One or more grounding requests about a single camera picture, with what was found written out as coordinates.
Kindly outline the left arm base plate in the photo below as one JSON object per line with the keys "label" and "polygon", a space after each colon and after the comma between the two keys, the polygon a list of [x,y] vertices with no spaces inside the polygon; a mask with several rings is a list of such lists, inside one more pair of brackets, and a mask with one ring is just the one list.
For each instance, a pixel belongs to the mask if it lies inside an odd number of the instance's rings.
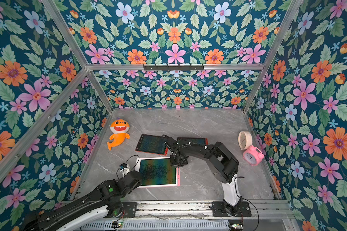
{"label": "left arm base plate", "polygon": [[136,211],[136,202],[122,202],[108,213],[108,218],[134,218]]}

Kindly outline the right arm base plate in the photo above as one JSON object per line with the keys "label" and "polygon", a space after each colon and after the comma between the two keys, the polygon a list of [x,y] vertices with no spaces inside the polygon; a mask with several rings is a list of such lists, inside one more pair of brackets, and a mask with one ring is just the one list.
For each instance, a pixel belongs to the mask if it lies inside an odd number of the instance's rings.
{"label": "right arm base plate", "polygon": [[248,202],[241,202],[231,206],[225,201],[214,201],[209,206],[214,217],[251,217],[251,209]]}

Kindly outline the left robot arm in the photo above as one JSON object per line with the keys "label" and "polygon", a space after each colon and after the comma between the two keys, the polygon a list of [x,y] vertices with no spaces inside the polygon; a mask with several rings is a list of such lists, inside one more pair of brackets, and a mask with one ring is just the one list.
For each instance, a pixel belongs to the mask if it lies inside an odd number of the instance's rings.
{"label": "left robot arm", "polygon": [[19,230],[73,231],[107,215],[119,217],[123,215],[121,199],[141,183],[141,174],[135,170],[118,180],[104,181],[87,195],[59,209],[26,215]]}

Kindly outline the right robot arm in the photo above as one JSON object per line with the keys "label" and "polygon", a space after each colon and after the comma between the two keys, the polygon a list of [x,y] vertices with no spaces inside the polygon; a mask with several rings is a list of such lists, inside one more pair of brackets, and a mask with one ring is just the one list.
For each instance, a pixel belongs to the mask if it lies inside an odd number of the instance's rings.
{"label": "right robot arm", "polygon": [[238,187],[238,159],[221,142],[200,144],[187,139],[175,140],[162,135],[166,148],[171,151],[170,164],[181,168],[188,164],[189,157],[206,162],[214,177],[221,182],[224,192],[225,210],[228,214],[236,213],[243,202]]}

